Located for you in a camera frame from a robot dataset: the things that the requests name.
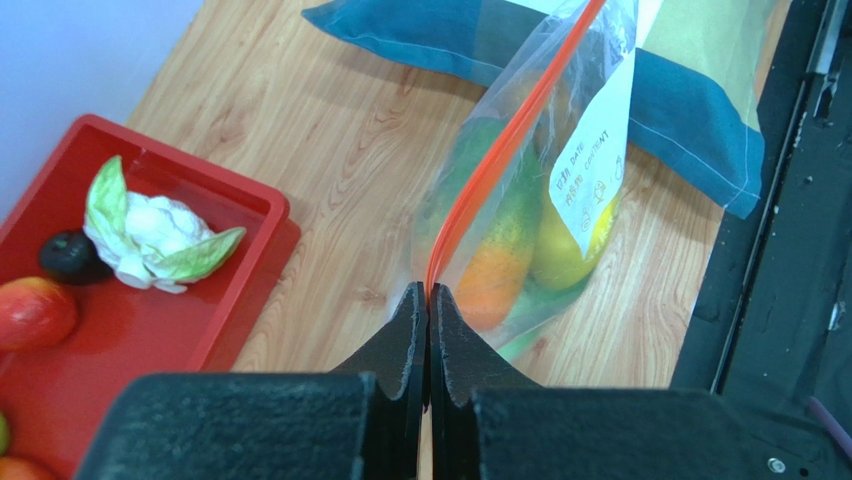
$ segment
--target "wood grain surface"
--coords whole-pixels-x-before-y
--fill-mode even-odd
[[[326,371],[378,330],[413,209],[484,91],[322,34],[300,16],[318,3],[208,0],[128,122],[292,202],[303,238],[238,371]],[[630,147],[594,280],[517,367],[548,385],[666,386],[721,217]]]

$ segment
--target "yellow fruit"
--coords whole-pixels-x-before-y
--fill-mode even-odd
[[[564,290],[589,275],[603,256],[615,220],[618,197],[607,205],[598,218],[585,258],[580,245],[565,226],[546,190],[544,197],[530,274],[546,288]]]

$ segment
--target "screw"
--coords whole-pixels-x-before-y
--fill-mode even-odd
[[[784,462],[774,457],[766,462],[766,466],[769,467],[769,471],[772,473],[784,473],[787,470],[787,465],[784,465]]]

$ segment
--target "apple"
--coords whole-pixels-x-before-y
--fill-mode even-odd
[[[0,286],[0,350],[52,347],[77,321],[74,297],[53,280],[26,277]]]

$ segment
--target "blue cushion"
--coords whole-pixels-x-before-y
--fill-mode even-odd
[[[388,60],[483,86],[500,75],[544,14],[506,0],[333,0],[314,26]],[[629,140],[741,218],[760,194],[762,135],[710,78],[639,49]]]

